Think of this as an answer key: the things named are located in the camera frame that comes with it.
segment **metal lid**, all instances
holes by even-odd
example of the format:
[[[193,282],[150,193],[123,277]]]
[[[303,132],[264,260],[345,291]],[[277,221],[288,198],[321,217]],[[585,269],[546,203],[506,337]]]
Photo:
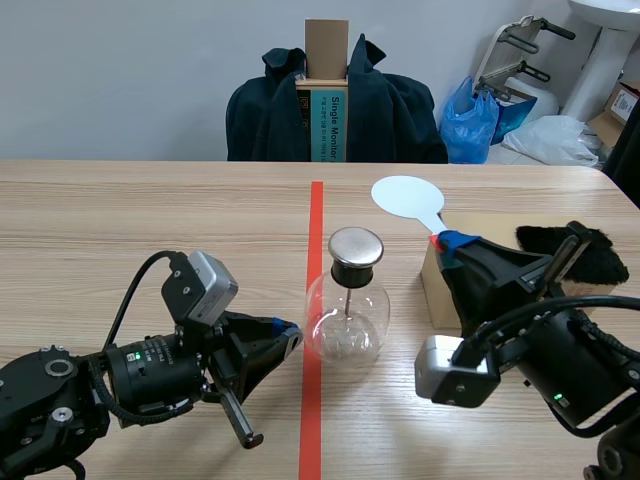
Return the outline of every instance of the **metal lid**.
[[[331,235],[329,253],[345,267],[371,268],[382,259],[384,245],[370,230],[347,227]]]

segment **black fur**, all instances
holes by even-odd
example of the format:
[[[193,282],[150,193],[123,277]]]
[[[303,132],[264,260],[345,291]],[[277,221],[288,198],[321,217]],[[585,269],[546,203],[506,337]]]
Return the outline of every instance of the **black fur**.
[[[613,243],[600,230],[591,229],[593,240],[566,275],[567,280],[592,285],[619,285],[629,279]],[[553,255],[565,238],[567,227],[518,227],[516,237],[526,252]]]

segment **sink pedestal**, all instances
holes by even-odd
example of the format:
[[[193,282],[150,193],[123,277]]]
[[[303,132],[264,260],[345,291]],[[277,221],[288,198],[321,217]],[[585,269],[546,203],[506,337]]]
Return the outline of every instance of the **sink pedestal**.
[[[563,115],[586,122],[602,113],[637,38],[637,32],[602,29]]]

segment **red stripe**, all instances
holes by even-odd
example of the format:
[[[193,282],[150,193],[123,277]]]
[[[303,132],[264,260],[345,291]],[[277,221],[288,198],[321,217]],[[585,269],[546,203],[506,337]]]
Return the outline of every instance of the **red stripe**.
[[[311,184],[309,247],[307,256],[307,291],[322,275],[322,222],[324,191],[322,182]],[[309,318],[322,312],[322,302],[311,305]],[[322,480],[322,364],[304,347],[302,367],[302,412],[300,416],[299,480]]]

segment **glass bottle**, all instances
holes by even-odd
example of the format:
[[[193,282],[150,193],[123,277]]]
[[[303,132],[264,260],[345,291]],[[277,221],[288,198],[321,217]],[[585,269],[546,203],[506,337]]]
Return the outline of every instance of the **glass bottle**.
[[[389,295],[373,278],[382,240],[349,227],[329,239],[331,270],[307,294],[305,342],[327,362],[373,363],[389,330]]]

